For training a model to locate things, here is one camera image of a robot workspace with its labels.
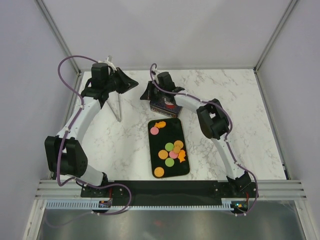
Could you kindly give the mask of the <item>gold tin lid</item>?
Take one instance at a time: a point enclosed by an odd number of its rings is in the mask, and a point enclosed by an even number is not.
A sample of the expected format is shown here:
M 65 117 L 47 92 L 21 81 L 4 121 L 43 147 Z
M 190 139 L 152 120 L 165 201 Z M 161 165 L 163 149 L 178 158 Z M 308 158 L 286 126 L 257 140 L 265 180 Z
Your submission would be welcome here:
M 181 106 L 178 106 L 175 103 L 169 102 L 165 97 L 161 97 L 156 100 L 151 100 L 149 105 L 152 108 L 169 112 L 171 114 L 179 114 L 182 110 Z

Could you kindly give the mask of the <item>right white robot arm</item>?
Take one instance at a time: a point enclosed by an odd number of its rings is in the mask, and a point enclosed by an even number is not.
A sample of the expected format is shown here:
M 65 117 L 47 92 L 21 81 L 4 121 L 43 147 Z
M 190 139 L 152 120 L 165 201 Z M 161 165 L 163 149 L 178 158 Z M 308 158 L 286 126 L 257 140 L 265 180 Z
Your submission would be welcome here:
M 231 148 L 228 136 L 233 124 L 219 100 L 204 101 L 178 87 L 169 72 L 159 72 L 156 68 L 149 71 L 150 81 L 141 100 L 164 99 L 170 104 L 185 108 L 197 115 L 202 134 L 216 147 L 225 167 L 229 182 L 228 191 L 233 197 L 241 197 L 251 183 L 249 171 L 240 166 Z

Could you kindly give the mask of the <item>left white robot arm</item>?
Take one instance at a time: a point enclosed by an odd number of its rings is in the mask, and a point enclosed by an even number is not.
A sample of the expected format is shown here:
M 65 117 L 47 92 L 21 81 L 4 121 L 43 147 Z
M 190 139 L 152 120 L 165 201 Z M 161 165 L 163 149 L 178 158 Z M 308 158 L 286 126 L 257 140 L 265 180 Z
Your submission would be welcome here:
M 82 148 L 83 138 L 95 116 L 103 108 L 109 94 L 124 94 L 138 86 L 138 82 L 127 76 L 110 62 L 94 63 L 91 77 L 80 93 L 80 105 L 66 125 L 55 136 L 44 141 L 48 168 L 57 176 L 65 175 L 92 185 L 92 192 L 105 197 L 110 190 L 106 174 L 94 169 Z

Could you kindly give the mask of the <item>square cookie tin box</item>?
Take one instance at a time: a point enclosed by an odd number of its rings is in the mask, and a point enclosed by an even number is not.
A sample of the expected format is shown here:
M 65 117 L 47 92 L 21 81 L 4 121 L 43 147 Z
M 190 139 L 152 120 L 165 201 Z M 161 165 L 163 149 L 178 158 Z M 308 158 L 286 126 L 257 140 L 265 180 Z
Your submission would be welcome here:
M 169 117 L 169 118 L 178 118 L 180 116 L 180 113 L 182 111 L 181 106 L 177 105 L 167 105 L 163 102 L 153 102 L 151 101 L 149 103 L 150 110 L 161 114 L 163 116 Z

